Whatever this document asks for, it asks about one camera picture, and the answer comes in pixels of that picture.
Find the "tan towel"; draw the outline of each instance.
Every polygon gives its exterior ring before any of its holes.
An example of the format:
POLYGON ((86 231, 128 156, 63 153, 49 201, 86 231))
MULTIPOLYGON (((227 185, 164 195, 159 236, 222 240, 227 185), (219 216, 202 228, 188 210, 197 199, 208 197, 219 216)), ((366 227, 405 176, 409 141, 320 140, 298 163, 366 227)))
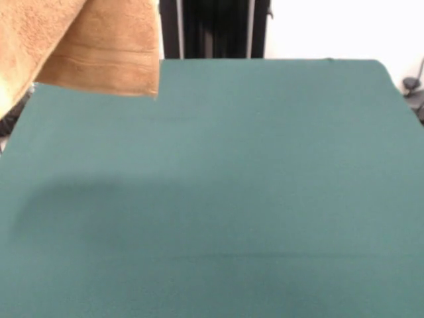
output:
POLYGON ((158 93, 155 0, 0 0, 0 118, 33 81, 158 93))

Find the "fabric fold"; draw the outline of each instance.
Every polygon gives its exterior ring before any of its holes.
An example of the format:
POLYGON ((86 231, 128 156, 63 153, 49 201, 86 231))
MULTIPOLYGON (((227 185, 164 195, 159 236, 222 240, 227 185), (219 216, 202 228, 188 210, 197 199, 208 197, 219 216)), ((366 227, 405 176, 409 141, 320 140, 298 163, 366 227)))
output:
POLYGON ((0 0, 0 117, 33 81, 156 96, 155 0, 0 0))

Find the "table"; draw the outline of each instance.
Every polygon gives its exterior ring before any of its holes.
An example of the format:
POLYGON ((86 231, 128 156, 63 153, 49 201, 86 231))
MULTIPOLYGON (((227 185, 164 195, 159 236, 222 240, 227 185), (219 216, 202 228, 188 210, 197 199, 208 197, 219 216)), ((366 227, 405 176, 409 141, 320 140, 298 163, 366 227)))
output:
POLYGON ((424 135, 375 61, 40 86, 0 159, 2 317, 422 317, 424 135))

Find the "black cable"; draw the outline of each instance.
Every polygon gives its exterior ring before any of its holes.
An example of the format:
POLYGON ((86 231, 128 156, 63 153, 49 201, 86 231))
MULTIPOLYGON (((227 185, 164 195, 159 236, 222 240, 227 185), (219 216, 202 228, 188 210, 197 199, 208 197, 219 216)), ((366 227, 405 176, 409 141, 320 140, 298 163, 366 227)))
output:
POLYGON ((407 78, 404 78, 402 81, 403 87, 407 91, 407 93, 403 95, 405 98, 411 97, 415 93, 415 91, 421 86, 421 76, 423 75, 423 69, 424 69, 424 57, 421 60, 421 65, 419 67, 417 77, 416 78, 407 77, 407 78))
POLYGON ((421 79, 421 76, 423 75, 423 68, 424 68, 424 58, 421 60, 421 66, 419 67, 417 80, 421 79))

